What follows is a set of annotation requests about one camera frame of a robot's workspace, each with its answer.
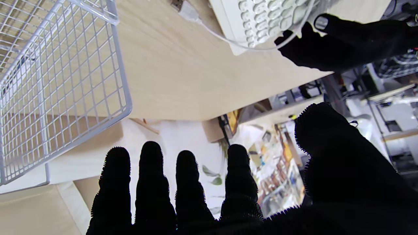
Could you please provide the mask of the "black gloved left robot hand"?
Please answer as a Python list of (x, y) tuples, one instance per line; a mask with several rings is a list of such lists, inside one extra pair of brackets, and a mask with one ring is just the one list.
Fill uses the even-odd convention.
[(404, 55), (417, 48), (418, 29), (406, 22), (380, 20), (367, 24), (321, 14), (278, 50), (299, 67), (342, 72)]

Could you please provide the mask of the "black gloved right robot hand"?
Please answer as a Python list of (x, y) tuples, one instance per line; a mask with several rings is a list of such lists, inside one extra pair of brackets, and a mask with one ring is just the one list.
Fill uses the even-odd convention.
[(305, 189), (311, 205), (264, 218), (249, 155), (228, 149), (221, 216), (205, 202), (195, 156), (179, 153), (176, 205), (169, 198), (163, 154), (154, 141), (142, 146), (131, 218), (130, 156), (123, 147), (106, 154), (88, 235), (416, 235), (417, 191), (360, 131), (327, 103), (308, 106), (295, 121), (298, 146), (311, 157)]

